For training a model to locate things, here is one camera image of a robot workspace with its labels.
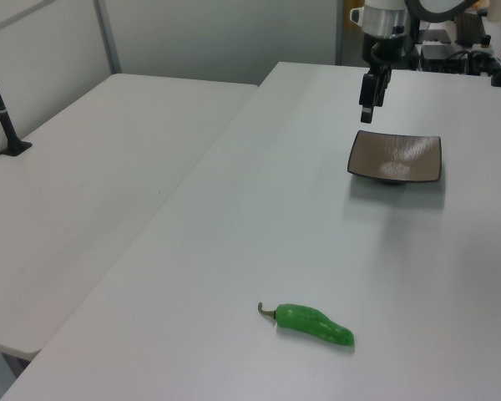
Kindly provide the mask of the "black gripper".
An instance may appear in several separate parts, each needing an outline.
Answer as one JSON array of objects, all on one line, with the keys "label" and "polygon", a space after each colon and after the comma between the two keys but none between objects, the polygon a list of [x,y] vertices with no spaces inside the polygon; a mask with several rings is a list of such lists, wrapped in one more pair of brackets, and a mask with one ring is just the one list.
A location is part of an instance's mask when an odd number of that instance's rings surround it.
[{"label": "black gripper", "polygon": [[392,66],[402,57],[403,37],[378,38],[365,33],[362,41],[362,59],[369,66],[364,74],[359,98],[362,107],[361,122],[372,122],[374,107],[382,107],[391,81]]}]

